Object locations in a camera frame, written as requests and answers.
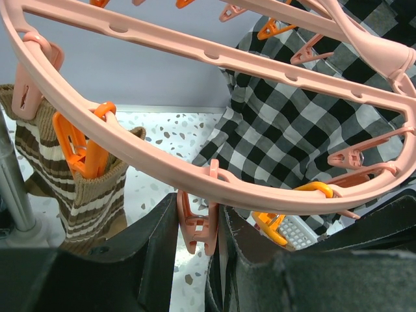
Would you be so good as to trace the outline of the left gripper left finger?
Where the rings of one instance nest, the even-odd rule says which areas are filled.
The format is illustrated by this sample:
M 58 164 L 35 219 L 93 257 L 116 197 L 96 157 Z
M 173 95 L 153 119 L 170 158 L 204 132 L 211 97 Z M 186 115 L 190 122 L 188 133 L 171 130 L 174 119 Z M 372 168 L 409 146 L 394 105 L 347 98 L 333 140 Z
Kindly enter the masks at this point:
M 168 311 L 176 254 L 176 194 L 89 255 L 1 250 L 2 311 Z

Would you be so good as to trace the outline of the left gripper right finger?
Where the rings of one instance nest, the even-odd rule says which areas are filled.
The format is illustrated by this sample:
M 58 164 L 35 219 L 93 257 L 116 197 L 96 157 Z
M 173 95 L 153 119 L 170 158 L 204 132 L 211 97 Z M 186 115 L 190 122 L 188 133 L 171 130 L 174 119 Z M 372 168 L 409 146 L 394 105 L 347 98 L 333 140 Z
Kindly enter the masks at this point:
M 289 252 L 226 207 L 205 286 L 206 311 L 414 311 L 415 191 Z

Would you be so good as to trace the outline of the brown striped sock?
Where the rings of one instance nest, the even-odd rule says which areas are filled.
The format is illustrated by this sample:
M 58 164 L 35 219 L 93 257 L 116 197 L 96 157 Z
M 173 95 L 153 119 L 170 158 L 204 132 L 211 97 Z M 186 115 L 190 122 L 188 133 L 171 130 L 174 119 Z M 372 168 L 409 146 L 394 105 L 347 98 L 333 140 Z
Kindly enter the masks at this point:
M 35 196 L 51 197 L 65 209 L 72 206 L 75 183 L 52 125 L 55 108 L 43 99 L 32 120 L 24 120 L 12 111 L 12 84 L 1 85 L 1 105 L 16 122 L 15 145 L 32 166 L 26 190 Z
M 59 201 L 64 227 L 64 244 L 71 248 L 89 248 L 127 227 L 124 187 L 129 165 L 110 154 L 105 173 L 94 179 L 76 174 L 71 198 Z

